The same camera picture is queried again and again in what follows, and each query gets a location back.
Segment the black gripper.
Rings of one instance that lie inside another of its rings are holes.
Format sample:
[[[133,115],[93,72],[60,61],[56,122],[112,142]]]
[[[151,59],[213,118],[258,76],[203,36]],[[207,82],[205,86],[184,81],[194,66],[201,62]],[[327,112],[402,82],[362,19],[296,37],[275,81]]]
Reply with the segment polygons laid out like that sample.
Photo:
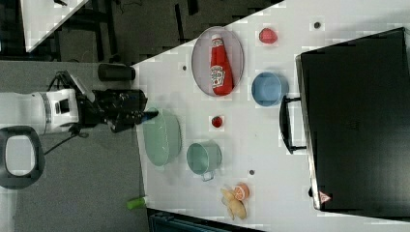
[[[79,125],[82,129],[107,124],[112,132],[133,128],[158,116],[159,112],[146,111],[148,98],[141,90],[93,90],[94,99],[76,95]]]

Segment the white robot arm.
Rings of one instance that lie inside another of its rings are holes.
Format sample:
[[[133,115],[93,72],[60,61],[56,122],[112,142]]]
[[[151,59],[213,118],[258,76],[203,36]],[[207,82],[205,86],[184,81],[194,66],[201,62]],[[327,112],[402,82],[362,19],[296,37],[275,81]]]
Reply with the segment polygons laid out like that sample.
[[[147,109],[141,90],[74,88],[30,94],[1,95],[1,186],[25,189],[44,173],[45,156],[40,137],[68,132],[80,136],[83,129],[106,124],[112,132],[125,131],[159,115]]]

